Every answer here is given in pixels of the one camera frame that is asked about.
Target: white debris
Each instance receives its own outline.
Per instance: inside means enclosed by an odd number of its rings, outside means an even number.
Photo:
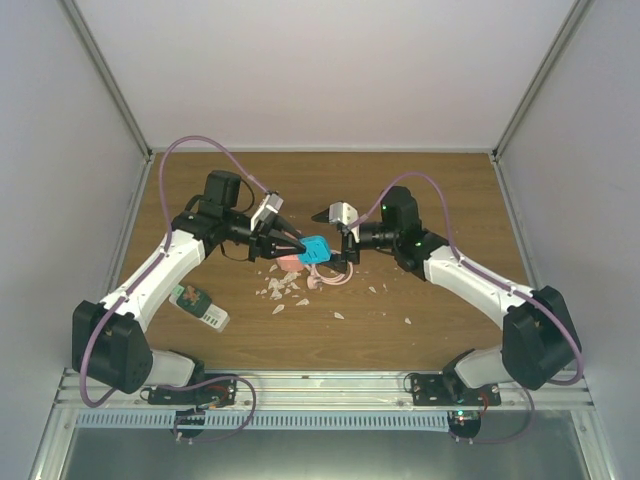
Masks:
[[[284,278],[282,279],[283,282],[285,283],[290,283],[293,282],[296,278],[298,278],[301,274],[298,272],[289,272],[287,273]]]

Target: white robotic arm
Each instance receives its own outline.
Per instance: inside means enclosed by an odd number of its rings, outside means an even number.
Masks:
[[[469,350],[443,368],[444,383],[454,401],[465,391],[511,380],[535,390],[573,360],[574,352],[557,326],[525,301],[532,298],[552,312],[580,349],[557,290],[544,287],[536,291],[517,284],[454,250],[445,238],[422,227],[417,203],[406,187],[389,189],[382,199],[381,215],[382,222],[358,225],[357,210],[338,202],[313,219],[334,224],[342,233],[340,261],[358,264],[361,250],[390,250],[387,253],[402,269],[455,293],[503,331],[501,345]]]
[[[249,260],[304,253],[298,231],[278,215],[282,200],[267,194],[252,217],[236,212],[240,177],[212,172],[198,211],[183,211],[162,243],[119,288],[94,304],[83,301],[73,314],[72,364],[89,377],[125,393],[143,385],[181,387],[203,375],[201,362],[176,352],[151,350],[145,332],[173,288],[224,241],[249,247]],[[115,310],[106,317],[107,311]],[[103,324],[96,340],[91,337]]]

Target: glass panel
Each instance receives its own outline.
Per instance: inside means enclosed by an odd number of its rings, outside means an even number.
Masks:
[[[525,415],[487,414],[482,437],[518,431]],[[62,478],[588,478],[569,413],[538,412],[535,422],[526,437],[504,445],[456,444],[435,432],[246,431],[189,446],[176,445],[168,430],[80,429]]]

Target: wooden surface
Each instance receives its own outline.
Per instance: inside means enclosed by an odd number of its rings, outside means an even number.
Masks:
[[[313,214],[339,200],[364,212],[396,175],[408,170],[428,173],[444,190],[461,250],[496,272],[525,282],[485,155],[245,153],[238,158],[262,183],[280,192],[283,216],[305,234],[325,235],[336,248],[338,233],[311,222]],[[164,233],[158,164],[142,201],[123,278],[147,258]],[[214,169],[235,171],[219,154],[181,153],[170,158],[165,188],[172,215],[202,192]],[[442,210],[431,187],[421,179],[408,179],[403,185],[418,200],[423,225],[443,234]],[[239,208],[248,201],[243,188]],[[242,258],[246,247],[229,245],[227,253]],[[363,252],[358,273],[345,286],[309,291],[301,277],[297,284],[303,289],[293,292],[300,297],[292,298],[291,293],[280,301],[256,296],[256,291],[267,288],[265,277],[284,277],[279,270],[268,273],[273,264],[261,259],[255,264],[232,262],[214,251],[184,282],[205,289],[229,312],[230,323],[217,333],[165,302],[148,330],[152,347],[195,355],[212,368],[412,370],[439,369],[459,353],[494,346],[501,338],[498,328],[479,311],[440,287],[404,274],[385,255]],[[310,304],[295,306],[302,298]],[[284,311],[272,315],[280,303]],[[334,318],[334,312],[344,320]]]

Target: white backdrop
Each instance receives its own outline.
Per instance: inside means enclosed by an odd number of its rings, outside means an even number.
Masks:
[[[503,157],[623,479],[640,471],[639,21],[637,0],[594,2]]]
[[[147,141],[488,150],[571,0],[78,0]]]
[[[24,479],[142,155],[57,2],[0,2],[0,58],[0,477]]]

